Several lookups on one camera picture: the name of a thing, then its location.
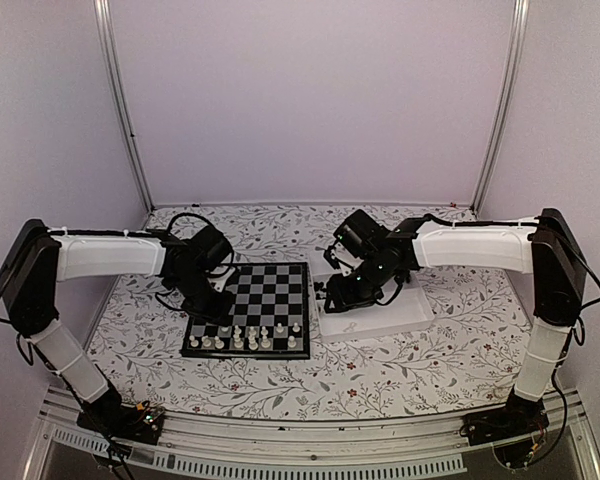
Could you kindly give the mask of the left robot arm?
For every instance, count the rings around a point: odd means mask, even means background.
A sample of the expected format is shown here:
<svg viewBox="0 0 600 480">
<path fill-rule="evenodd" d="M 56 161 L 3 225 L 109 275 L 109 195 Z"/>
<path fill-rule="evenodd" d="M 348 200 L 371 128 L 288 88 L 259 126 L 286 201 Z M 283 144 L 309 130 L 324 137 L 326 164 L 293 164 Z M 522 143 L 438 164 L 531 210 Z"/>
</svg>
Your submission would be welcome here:
<svg viewBox="0 0 600 480">
<path fill-rule="evenodd" d="M 211 222 L 190 238 L 170 227 L 147 231 L 52 229 L 29 219 L 0 268 L 0 322 L 40 354 L 108 434 L 128 426 L 118 391 L 59 320 L 56 285 L 83 277 L 158 277 L 183 297 L 182 310 L 216 325 L 229 323 L 235 301 L 218 268 L 234 250 Z"/>
</svg>

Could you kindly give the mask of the white plastic tray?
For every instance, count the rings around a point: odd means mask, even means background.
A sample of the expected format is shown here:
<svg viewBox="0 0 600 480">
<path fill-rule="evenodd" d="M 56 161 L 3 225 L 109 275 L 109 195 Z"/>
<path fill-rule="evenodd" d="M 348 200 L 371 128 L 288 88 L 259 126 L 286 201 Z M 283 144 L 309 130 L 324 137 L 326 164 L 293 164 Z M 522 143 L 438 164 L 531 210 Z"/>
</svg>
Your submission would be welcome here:
<svg viewBox="0 0 600 480">
<path fill-rule="evenodd" d="M 326 284 L 329 274 L 313 275 L 312 281 Z M 425 292 L 415 275 L 388 306 L 373 305 L 344 313 L 324 312 L 324 300 L 314 294 L 321 338 L 324 342 L 346 342 L 374 337 L 409 333 L 427 329 L 434 320 L 434 313 Z M 354 332 L 345 332 L 351 323 L 357 324 Z"/>
</svg>

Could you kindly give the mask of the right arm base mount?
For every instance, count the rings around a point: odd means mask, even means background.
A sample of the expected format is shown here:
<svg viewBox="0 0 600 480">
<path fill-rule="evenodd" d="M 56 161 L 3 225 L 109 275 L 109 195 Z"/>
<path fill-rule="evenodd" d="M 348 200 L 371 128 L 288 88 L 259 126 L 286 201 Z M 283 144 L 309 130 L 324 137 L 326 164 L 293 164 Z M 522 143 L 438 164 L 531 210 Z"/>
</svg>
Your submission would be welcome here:
<svg viewBox="0 0 600 480">
<path fill-rule="evenodd" d="M 504 441 L 494 448 L 496 460 L 509 469 L 531 464 L 545 444 L 549 420 L 542 400 L 510 396 L 504 406 L 462 417 L 459 435 L 470 446 Z"/>
</svg>

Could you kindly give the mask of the black grey chessboard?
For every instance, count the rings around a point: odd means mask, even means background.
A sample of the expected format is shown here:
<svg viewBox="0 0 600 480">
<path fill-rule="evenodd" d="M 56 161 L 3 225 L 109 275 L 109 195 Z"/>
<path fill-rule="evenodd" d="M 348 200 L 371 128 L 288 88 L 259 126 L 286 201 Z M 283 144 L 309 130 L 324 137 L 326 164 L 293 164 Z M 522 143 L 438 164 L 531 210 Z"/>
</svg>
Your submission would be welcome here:
<svg viewBox="0 0 600 480">
<path fill-rule="evenodd" d="M 306 262 L 277 262 L 239 264 L 236 273 L 229 279 L 225 290 L 235 294 L 235 303 L 231 308 L 232 322 L 228 337 L 220 336 L 220 328 L 212 323 L 193 317 L 189 320 L 180 354 L 185 358 L 213 359 L 258 359 L 258 360 L 308 360 L 310 349 L 310 292 L 309 266 Z M 283 335 L 276 333 L 276 326 L 282 323 L 286 327 Z M 299 323 L 301 331 L 295 333 L 292 328 Z M 244 348 L 234 347 L 234 327 L 242 329 Z M 258 329 L 256 337 L 249 336 L 252 326 Z M 261 328 L 269 331 L 270 348 L 261 345 Z M 202 338 L 211 339 L 211 347 L 204 348 Z M 214 346 L 214 338 L 224 341 L 224 348 Z M 288 337 L 294 336 L 295 348 L 288 346 Z M 190 346 L 190 338 L 197 337 L 198 348 Z M 249 340 L 256 339 L 257 350 L 249 349 Z"/>
</svg>

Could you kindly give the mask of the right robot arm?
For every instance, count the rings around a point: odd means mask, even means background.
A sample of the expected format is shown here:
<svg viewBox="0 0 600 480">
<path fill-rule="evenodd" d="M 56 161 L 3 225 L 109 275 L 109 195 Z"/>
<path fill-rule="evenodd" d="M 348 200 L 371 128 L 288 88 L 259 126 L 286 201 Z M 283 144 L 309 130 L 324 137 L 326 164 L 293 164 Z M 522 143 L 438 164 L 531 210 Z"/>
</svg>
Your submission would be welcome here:
<svg viewBox="0 0 600 480">
<path fill-rule="evenodd" d="M 457 222 L 427 214 L 392 229 L 357 210 L 334 238 L 360 263 L 327 281 L 328 314 L 381 306 L 388 281 L 403 285 L 411 272 L 423 268 L 495 268 L 532 276 L 531 337 L 496 422 L 507 436 L 519 435 L 534 422 L 572 331 L 589 306 L 583 299 L 586 281 L 596 277 L 559 210 L 545 208 L 531 219 L 509 221 Z"/>
</svg>

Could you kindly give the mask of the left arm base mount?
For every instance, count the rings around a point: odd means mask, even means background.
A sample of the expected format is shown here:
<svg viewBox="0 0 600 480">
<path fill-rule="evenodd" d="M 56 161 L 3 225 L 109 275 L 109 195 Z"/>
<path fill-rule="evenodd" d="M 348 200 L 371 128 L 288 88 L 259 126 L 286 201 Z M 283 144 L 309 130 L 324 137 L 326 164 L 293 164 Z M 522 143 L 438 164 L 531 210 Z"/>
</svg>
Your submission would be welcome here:
<svg viewBox="0 0 600 480">
<path fill-rule="evenodd" d="M 127 405 L 117 397 L 103 396 L 93 403 L 83 404 L 77 425 L 102 436 L 157 445 L 164 416 L 165 409 L 148 400 Z"/>
</svg>

